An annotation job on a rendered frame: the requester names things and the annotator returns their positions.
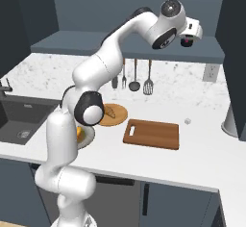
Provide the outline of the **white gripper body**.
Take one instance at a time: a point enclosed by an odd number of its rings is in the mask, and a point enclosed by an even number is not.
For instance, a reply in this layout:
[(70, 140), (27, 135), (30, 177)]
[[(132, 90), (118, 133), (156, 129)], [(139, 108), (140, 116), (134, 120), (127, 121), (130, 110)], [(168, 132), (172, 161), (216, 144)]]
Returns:
[(185, 39), (201, 39), (203, 28), (200, 24), (189, 24), (182, 32), (181, 37)]

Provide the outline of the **dark tall cabinet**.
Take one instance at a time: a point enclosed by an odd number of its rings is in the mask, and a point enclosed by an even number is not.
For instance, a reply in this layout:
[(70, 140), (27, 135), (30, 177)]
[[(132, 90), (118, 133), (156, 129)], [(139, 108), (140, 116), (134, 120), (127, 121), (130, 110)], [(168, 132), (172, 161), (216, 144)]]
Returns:
[(246, 141), (246, 0), (223, 0), (215, 37), (225, 53), (223, 67), (238, 139)]

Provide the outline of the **hanging slotted spatula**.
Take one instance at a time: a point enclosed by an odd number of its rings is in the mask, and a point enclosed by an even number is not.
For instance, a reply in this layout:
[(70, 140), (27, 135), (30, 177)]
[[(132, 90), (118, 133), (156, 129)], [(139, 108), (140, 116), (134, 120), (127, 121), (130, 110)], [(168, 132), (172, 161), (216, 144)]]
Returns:
[[(148, 62), (149, 67), (152, 67), (152, 61)], [(143, 93), (145, 95), (151, 95), (153, 93), (154, 83), (151, 80), (151, 69), (148, 69), (148, 79), (144, 82)]]

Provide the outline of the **hanging black ladle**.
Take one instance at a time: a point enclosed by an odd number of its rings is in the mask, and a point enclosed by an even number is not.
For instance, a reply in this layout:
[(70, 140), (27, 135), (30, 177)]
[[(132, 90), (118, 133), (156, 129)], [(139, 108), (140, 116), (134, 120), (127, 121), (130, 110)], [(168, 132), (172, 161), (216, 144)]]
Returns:
[(131, 91), (138, 91), (140, 89), (140, 83), (136, 80), (137, 59), (135, 59), (135, 78), (129, 83), (129, 89)]

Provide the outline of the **hanging metal fork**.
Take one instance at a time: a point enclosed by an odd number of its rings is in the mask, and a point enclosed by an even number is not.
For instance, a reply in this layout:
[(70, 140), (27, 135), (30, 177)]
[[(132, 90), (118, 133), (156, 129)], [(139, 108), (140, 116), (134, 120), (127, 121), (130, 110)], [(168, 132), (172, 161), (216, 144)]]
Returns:
[(126, 88), (126, 84), (127, 84), (127, 79), (126, 79), (126, 68), (125, 68), (125, 58), (123, 58), (123, 74), (122, 74), (122, 88)]

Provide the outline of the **round wooden plate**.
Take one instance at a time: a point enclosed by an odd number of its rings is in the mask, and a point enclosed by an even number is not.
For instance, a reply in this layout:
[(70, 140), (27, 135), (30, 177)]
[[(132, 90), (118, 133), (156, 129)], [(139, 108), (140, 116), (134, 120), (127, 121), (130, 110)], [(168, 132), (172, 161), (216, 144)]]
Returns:
[(111, 118), (104, 114), (103, 119), (100, 121), (101, 126), (116, 126), (124, 122), (128, 117), (128, 111), (118, 104), (105, 104), (111, 107), (115, 113), (115, 118)]

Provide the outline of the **white round plate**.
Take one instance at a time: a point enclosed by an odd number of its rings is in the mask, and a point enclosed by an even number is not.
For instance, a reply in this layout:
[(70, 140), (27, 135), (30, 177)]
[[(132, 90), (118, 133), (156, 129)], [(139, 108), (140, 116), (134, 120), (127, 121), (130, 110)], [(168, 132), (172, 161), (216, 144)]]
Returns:
[(77, 142), (78, 148), (82, 149), (93, 142), (94, 137), (95, 137), (95, 130), (93, 127), (88, 127), (88, 126), (78, 126), (78, 127), (82, 127), (86, 134), (86, 137), (82, 142), (80, 143)]

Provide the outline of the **orange yellow pastry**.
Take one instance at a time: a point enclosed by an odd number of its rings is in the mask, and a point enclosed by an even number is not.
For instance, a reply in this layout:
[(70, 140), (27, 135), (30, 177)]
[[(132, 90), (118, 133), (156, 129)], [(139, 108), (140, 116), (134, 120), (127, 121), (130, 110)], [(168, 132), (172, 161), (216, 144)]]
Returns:
[(77, 142), (80, 143), (82, 142), (86, 137), (85, 131), (83, 130), (82, 127), (77, 128)]

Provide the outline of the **grey blue cupboard door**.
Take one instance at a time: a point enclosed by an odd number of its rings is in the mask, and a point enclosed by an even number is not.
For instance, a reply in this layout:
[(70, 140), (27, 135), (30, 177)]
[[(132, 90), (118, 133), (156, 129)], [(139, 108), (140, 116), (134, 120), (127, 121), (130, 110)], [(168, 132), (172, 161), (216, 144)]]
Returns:
[[(148, 212), (142, 215), (144, 185)], [(224, 227), (218, 194), (162, 184), (140, 184), (139, 227)]]
[(0, 220), (26, 227), (51, 225), (27, 163), (0, 159)]

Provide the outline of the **grey dishwasher front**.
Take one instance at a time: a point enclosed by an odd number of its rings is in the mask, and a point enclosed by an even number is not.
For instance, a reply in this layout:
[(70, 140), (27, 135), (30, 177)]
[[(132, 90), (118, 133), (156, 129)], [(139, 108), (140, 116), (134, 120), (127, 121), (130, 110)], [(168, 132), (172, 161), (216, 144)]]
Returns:
[(139, 197), (139, 181), (135, 180), (133, 186), (97, 182), (95, 192), (85, 201), (85, 205), (98, 227), (138, 227)]

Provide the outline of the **black sink basin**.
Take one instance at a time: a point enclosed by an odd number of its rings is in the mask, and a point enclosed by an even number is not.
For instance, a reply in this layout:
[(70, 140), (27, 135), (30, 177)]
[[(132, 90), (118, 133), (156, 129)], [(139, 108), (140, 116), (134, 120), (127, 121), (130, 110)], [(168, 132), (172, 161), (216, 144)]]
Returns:
[(25, 145), (59, 104), (56, 99), (0, 97), (0, 141)]

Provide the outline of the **black tap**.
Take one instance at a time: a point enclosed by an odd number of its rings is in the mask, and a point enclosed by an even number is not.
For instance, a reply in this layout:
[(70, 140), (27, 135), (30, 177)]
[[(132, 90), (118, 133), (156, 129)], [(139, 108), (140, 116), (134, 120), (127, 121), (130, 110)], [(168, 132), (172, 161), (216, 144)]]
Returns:
[(8, 85), (7, 85), (6, 87), (3, 87), (3, 86), (2, 86), (2, 83), (1, 83), (1, 80), (0, 80), (0, 91), (3, 91), (3, 92), (5, 92), (5, 91), (12, 92), (12, 87), (11, 87), (11, 85), (10, 85), (9, 79), (6, 78), (6, 81), (7, 81), (7, 84), (8, 84)]

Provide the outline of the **white wall socket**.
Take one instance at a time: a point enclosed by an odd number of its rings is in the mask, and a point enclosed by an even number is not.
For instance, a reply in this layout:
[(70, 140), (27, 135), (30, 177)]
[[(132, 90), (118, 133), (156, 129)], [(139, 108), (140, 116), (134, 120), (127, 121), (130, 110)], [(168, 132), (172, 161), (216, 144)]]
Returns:
[(204, 70), (203, 81), (215, 83), (217, 80), (220, 65), (207, 63)]

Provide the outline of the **grey blue wall shelf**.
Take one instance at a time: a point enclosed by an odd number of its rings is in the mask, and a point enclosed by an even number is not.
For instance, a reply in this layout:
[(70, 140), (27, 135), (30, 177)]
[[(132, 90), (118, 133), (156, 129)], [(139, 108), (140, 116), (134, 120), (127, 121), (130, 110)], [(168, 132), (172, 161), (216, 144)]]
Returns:
[[(101, 44), (105, 33), (57, 31), (53, 35), (33, 44), (33, 53), (90, 56)], [(130, 34), (120, 46), (127, 59), (157, 60), (189, 63), (222, 64), (225, 54), (214, 37), (203, 37), (191, 47), (182, 47), (176, 38), (167, 48), (153, 50), (138, 34)]]

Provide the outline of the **dark wall cabinet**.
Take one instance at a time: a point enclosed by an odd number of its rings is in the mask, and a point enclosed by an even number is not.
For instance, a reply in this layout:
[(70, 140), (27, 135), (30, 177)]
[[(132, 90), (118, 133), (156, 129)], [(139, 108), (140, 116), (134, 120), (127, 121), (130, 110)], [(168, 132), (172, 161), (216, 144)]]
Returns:
[(0, 0), (0, 78), (58, 30), (54, 0)]

